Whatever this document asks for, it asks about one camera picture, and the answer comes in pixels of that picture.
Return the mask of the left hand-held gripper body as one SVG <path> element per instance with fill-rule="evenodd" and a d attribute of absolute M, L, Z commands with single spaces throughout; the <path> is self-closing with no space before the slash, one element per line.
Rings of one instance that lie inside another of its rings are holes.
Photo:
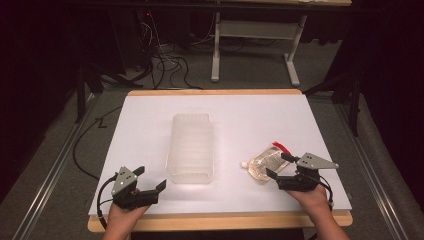
<path fill-rule="evenodd" d="M 121 209 L 133 210 L 158 203 L 159 194 L 137 189 L 138 177 L 125 166 L 122 166 L 117 173 L 111 194 L 113 203 Z"/>

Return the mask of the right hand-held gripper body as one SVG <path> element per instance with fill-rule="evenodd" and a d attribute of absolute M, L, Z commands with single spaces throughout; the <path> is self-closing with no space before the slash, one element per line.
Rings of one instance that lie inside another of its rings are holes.
<path fill-rule="evenodd" d="M 278 176 L 275 180 L 280 190 L 309 192 L 320 182 L 320 169 L 337 169 L 338 164 L 311 153 L 299 157 L 294 176 Z"/>

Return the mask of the clear liquid pouch red top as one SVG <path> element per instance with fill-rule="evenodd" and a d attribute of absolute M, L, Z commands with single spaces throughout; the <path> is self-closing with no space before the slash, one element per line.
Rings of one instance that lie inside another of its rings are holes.
<path fill-rule="evenodd" d="M 247 172 L 258 181 L 268 181 L 270 177 L 267 175 L 266 170 L 269 169 L 275 173 L 282 171 L 289 161 L 284 160 L 281 154 L 290 155 L 291 152 L 281 143 L 274 141 L 267 146 L 263 151 L 256 154 L 247 162 L 242 162 L 241 167 L 246 169 Z"/>

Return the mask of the clear plastic container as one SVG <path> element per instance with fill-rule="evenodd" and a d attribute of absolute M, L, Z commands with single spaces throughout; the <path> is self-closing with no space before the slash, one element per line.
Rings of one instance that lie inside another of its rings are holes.
<path fill-rule="evenodd" d="M 173 117 L 166 171 L 176 184 L 209 184 L 214 174 L 213 125 L 208 114 Z"/>

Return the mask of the person's left hand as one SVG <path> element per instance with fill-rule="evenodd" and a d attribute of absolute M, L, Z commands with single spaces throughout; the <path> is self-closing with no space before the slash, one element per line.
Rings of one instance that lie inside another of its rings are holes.
<path fill-rule="evenodd" d="M 109 209 L 106 232 L 113 235 L 128 235 L 148 209 L 148 206 L 143 206 L 133 210 L 125 210 L 112 203 Z"/>

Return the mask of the person's right hand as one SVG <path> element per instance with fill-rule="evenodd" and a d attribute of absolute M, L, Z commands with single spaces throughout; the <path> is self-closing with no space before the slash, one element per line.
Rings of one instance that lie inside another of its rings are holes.
<path fill-rule="evenodd" d="M 288 191 L 288 194 L 298 201 L 300 206 L 312 220 L 331 215 L 326 190 L 321 185 L 317 186 L 313 191 Z"/>

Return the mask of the black metal stand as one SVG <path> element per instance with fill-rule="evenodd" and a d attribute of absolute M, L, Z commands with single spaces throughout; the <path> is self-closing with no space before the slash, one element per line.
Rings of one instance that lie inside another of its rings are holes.
<path fill-rule="evenodd" d="M 80 61 L 78 63 L 76 75 L 77 123 L 81 123 L 86 114 L 85 86 L 88 86 L 92 93 L 102 93 L 104 89 L 100 80 L 102 75 L 106 75 L 124 86 L 136 89 L 142 88 L 142 85 L 131 82 L 98 64 Z"/>
<path fill-rule="evenodd" d="M 303 91 L 303 94 L 312 96 L 318 92 L 332 90 L 333 103 L 349 103 L 348 126 L 353 135 L 358 136 L 360 86 L 360 77 L 357 74 L 343 73 Z"/>

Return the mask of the metal floor rail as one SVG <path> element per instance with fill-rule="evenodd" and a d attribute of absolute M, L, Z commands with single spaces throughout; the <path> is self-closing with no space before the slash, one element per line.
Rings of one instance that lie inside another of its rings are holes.
<path fill-rule="evenodd" d="M 83 98 L 86 111 L 77 119 L 77 96 L 72 95 L 64 110 L 52 123 L 34 157 L 7 196 L 7 202 L 22 209 L 11 240 L 28 240 L 68 162 L 74 143 L 81 132 L 86 115 L 98 101 L 99 94 Z"/>
<path fill-rule="evenodd" d="M 365 175 L 367 185 L 372 192 L 373 198 L 385 221 L 386 226 L 389 229 L 391 236 L 394 238 L 394 240 L 404 240 L 403 227 L 398 221 L 398 217 L 393 209 L 392 202 L 383 189 L 382 183 L 379 180 L 370 162 L 370 159 L 368 158 L 363 148 L 362 143 L 360 142 L 359 138 L 353 134 L 348 122 L 348 115 L 344 107 L 342 105 L 336 104 L 334 108 L 338 116 L 341 118 L 342 125 L 353 143 L 355 151 L 359 157 L 359 165 Z"/>

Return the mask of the white metal desk frame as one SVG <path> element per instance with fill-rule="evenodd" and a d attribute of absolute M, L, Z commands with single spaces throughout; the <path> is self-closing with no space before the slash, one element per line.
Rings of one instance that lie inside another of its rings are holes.
<path fill-rule="evenodd" d="M 285 53 L 283 58 L 291 85 L 299 87 L 300 81 L 294 64 L 294 56 L 303 33 L 306 20 L 306 15 L 302 15 L 296 23 L 222 20 L 221 14 L 216 13 L 211 81 L 218 82 L 220 79 L 220 39 L 222 37 L 290 40 L 291 50 Z"/>

